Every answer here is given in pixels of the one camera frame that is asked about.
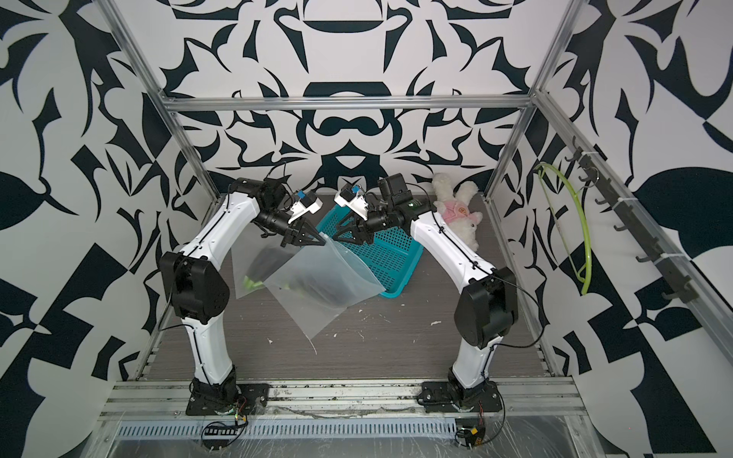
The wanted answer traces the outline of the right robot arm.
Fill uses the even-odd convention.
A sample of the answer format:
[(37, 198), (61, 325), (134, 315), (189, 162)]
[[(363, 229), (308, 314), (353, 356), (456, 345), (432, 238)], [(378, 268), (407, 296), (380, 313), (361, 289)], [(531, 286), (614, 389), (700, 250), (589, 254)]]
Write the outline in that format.
[(518, 319), (517, 282), (508, 268), (483, 260), (450, 229), (435, 205), (416, 198), (400, 174), (380, 179), (381, 196), (347, 183), (335, 203), (349, 209), (332, 236), (336, 242), (372, 244), (377, 233), (399, 228), (438, 261), (460, 293), (454, 323), (461, 336), (449, 383), (466, 397), (488, 381), (494, 351)]

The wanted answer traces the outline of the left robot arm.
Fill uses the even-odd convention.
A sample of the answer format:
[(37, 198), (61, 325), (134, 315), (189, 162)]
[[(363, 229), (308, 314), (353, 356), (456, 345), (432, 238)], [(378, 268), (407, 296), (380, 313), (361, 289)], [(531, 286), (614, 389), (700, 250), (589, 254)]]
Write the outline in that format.
[(225, 343), (223, 311), (230, 288), (220, 270), (242, 231), (255, 225), (281, 244), (323, 246), (326, 241), (304, 215), (323, 204), (313, 192), (290, 194), (286, 179), (237, 179), (229, 184), (213, 217), (188, 244), (160, 258), (166, 300), (191, 343), (195, 361), (192, 398), (224, 410), (240, 397), (236, 369)]

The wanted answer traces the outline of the white plush toy pink shirt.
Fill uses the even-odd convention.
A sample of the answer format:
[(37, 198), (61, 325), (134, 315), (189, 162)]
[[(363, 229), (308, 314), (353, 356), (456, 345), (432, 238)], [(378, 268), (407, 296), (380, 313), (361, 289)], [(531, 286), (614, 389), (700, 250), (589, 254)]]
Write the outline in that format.
[(483, 214), (471, 211), (469, 204), (478, 194), (478, 186), (473, 181), (465, 181), (454, 190), (452, 179), (445, 173), (435, 174), (431, 185), (437, 213), (471, 251), (476, 251), (479, 248), (476, 231)]

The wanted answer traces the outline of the green tube hoop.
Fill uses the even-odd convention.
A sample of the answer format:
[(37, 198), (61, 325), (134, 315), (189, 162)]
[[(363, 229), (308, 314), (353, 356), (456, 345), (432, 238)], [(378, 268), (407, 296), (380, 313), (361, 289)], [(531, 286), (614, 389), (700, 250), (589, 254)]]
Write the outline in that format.
[(570, 253), (569, 246), (559, 228), (559, 224), (556, 223), (555, 226), (557, 229), (559, 229), (559, 235), (560, 239), (563, 243), (563, 247), (565, 248), (566, 254), (568, 255), (571, 267), (573, 269), (573, 272), (575, 274), (576, 279), (581, 282), (581, 288), (580, 288), (580, 296), (586, 296), (589, 293), (591, 282), (592, 282), (592, 276), (593, 276), (593, 252), (592, 252), (592, 238), (590, 234), (590, 228), (588, 225), (588, 221), (585, 215), (585, 211), (583, 208), (582, 203), (580, 202), (580, 195), (578, 194), (578, 191), (572, 185), (572, 182), (567, 179), (567, 177), (559, 170), (559, 168), (555, 167), (555, 165), (548, 163), (548, 162), (540, 162), (535, 168), (534, 171), (538, 175), (538, 180), (540, 182), (541, 189), (543, 191), (543, 194), (547, 200), (548, 208), (551, 211), (551, 217), (553, 221), (557, 220), (557, 216), (555, 215), (555, 208), (553, 206), (553, 202), (549, 197), (547, 188), (544, 184), (544, 177), (546, 177), (549, 173), (555, 175), (560, 182), (564, 185), (564, 188), (567, 190), (569, 195), (571, 196), (571, 199), (573, 201), (573, 204), (576, 208), (576, 214), (578, 215), (578, 222), (580, 223), (580, 228), (583, 236), (583, 265), (582, 267), (576, 267), (573, 259), (572, 254)]

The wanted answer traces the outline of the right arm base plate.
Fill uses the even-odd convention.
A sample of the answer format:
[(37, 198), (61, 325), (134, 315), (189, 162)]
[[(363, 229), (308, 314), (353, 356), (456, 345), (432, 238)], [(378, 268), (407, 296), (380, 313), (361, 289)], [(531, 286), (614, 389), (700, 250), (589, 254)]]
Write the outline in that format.
[(497, 385), (485, 382), (472, 389), (464, 389), (457, 382), (424, 382), (416, 397), (427, 413), (499, 412), (502, 410)]

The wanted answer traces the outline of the teal plastic basket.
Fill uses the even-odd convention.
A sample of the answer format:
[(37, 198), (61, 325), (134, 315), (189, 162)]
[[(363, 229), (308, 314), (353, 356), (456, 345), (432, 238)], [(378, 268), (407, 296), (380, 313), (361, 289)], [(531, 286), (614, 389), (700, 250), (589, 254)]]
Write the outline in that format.
[(384, 286), (382, 296), (399, 297), (418, 265), (424, 247), (399, 227), (377, 232), (372, 244), (344, 244)]

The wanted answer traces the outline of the black hook rail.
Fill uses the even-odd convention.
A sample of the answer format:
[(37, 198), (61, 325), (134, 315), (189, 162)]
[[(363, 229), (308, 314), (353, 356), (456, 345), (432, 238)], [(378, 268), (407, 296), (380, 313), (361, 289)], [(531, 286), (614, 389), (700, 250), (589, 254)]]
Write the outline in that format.
[(700, 298), (700, 293), (694, 286), (693, 278), (685, 267), (687, 256), (675, 248), (664, 235), (662, 227), (655, 223), (643, 207), (638, 198), (620, 180), (614, 170), (606, 163), (602, 154), (593, 149), (585, 149), (572, 138), (573, 154), (568, 159), (576, 162), (586, 176), (581, 180), (597, 188), (601, 198), (596, 204), (607, 208), (616, 214), (620, 224), (614, 229), (618, 232), (628, 232), (643, 250), (636, 257), (638, 263), (652, 263), (666, 281), (671, 292), (664, 293), (666, 301), (680, 300), (683, 303), (692, 303)]

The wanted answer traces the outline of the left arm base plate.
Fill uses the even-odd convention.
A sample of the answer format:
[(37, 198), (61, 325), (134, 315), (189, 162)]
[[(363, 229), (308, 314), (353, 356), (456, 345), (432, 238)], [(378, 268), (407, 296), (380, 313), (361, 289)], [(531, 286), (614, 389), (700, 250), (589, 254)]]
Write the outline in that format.
[(238, 384), (233, 401), (223, 401), (204, 394), (202, 389), (193, 389), (185, 414), (190, 417), (248, 415), (267, 406), (270, 388), (265, 383)]

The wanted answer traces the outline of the translucent zip bag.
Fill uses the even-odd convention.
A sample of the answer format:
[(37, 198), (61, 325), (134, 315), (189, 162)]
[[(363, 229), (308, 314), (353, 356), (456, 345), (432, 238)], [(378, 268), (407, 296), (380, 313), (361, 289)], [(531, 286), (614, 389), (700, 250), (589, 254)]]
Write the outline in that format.
[(263, 237), (254, 224), (247, 225), (231, 248), (236, 298), (265, 287), (265, 281), (294, 257), (298, 247), (281, 246), (282, 237)]
[(265, 287), (313, 339), (349, 307), (385, 291), (370, 268), (325, 233), (326, 244), (302, 248), (266, 281)]

